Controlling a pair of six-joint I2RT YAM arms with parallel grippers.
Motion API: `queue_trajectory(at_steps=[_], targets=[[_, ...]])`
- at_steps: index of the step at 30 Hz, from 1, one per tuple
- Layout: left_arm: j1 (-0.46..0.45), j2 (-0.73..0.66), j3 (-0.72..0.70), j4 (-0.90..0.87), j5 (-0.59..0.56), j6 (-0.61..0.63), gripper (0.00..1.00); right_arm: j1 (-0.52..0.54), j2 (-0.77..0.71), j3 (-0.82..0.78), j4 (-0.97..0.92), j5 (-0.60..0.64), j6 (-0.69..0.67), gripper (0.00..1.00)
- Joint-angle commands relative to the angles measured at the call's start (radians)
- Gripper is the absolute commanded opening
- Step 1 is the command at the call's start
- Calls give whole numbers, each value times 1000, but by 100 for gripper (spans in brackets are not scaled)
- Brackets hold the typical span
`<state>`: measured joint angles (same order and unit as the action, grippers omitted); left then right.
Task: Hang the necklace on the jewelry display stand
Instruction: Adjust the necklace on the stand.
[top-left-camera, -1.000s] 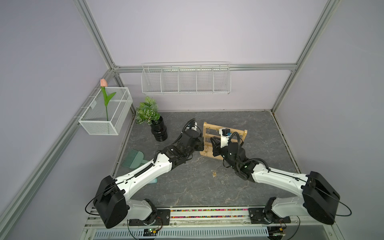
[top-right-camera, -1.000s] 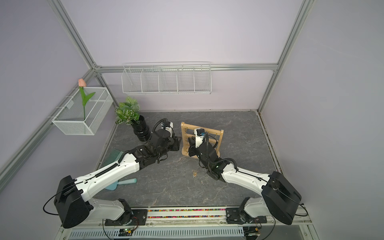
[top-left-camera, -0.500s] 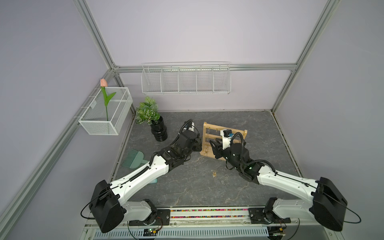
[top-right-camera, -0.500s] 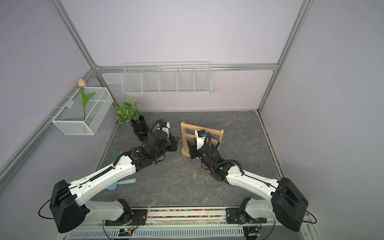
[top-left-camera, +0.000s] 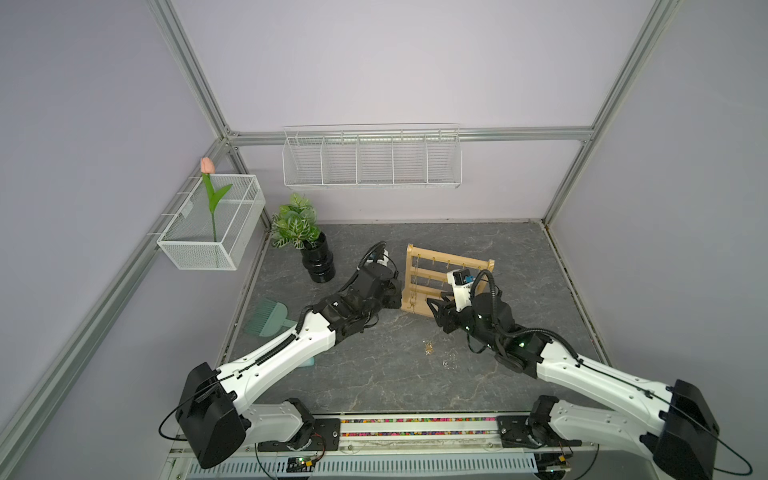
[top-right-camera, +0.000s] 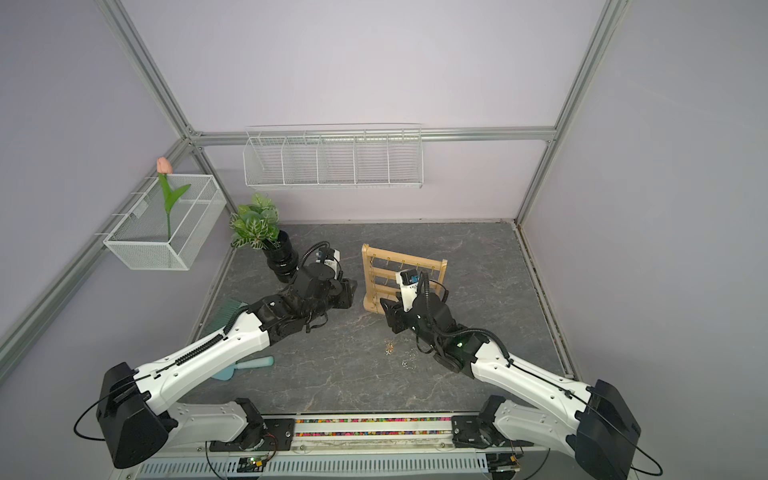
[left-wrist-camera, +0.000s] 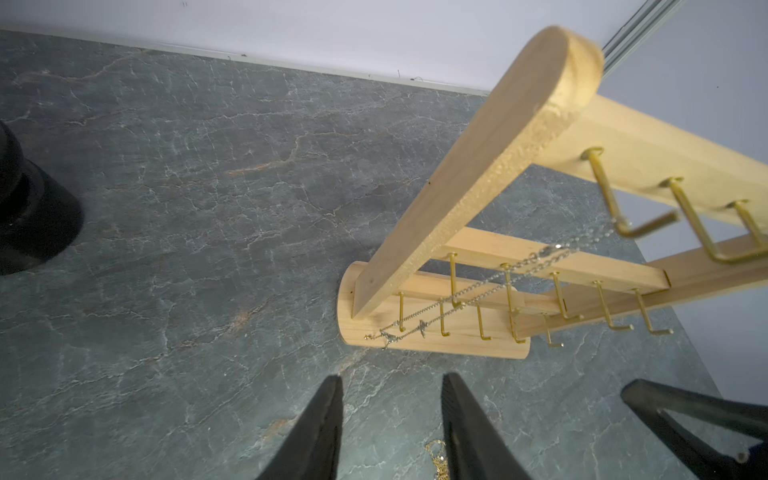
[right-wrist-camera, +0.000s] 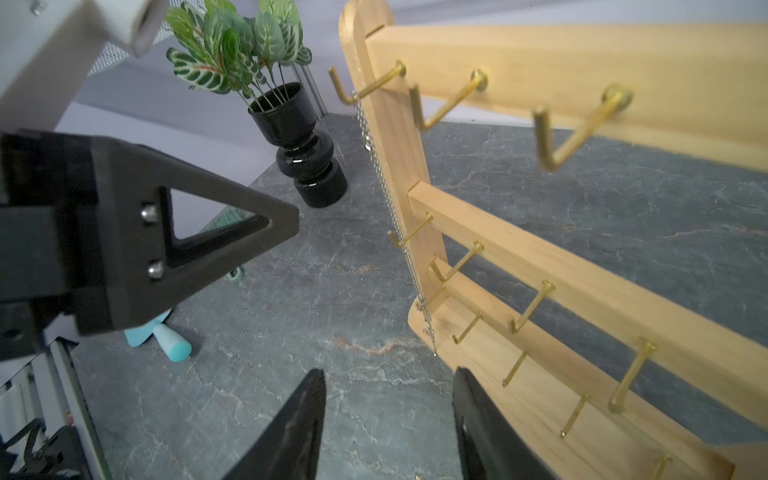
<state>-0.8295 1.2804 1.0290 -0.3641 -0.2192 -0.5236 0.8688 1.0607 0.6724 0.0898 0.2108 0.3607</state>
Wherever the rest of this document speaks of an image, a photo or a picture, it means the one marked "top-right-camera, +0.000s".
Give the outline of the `wooden jewelry display stand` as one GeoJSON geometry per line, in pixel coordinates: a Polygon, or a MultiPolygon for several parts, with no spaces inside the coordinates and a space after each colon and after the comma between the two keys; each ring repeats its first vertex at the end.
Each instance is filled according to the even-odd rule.
{"type": "Polygon", "coordinates": [[[396,300],[400,292],[397,275],[400,271],[416,269],[427,271],[443,282],[448,261],[433,260],[409,254],[374,248],[364,244],[361,249],[365,277],[363,307],[368,312],[383,314],[381,299],[396,300]]]}

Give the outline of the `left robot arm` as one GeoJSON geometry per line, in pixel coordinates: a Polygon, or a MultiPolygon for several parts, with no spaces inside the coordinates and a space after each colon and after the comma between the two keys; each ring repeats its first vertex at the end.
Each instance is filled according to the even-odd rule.
{"type": "Polygon", "coordinates": [[[107,370],[91,409],[113,466],[128,469],[165,447],[193,443],[241,451],[274,448],[251,400],[185,404],[182,397],[242,358],[311,332],[314,321],[325,321],[329,311],[350,308],[356,288],[343,273],[340,252],[321,241],[305,253],[282,290],[238,307],[223,327],[138,368],[122,362],[107,370]]]}

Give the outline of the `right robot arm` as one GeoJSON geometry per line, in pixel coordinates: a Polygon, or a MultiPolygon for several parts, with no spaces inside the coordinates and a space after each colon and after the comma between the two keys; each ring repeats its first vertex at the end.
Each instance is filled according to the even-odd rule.
{"type": "Polygon", "coordinates": [[[594,479],[635,472],[641,428],[615,386],[554,374],[510,353],[493,332],[459,324],[425,272],[403,270],[395,279],[399,293],[381,302],[394,333],[413,332],[418,349],[449,371],[525,401],[518,407],[500,396],[488,400],[483,421],[495,435],[569,455],[594,479]]]}

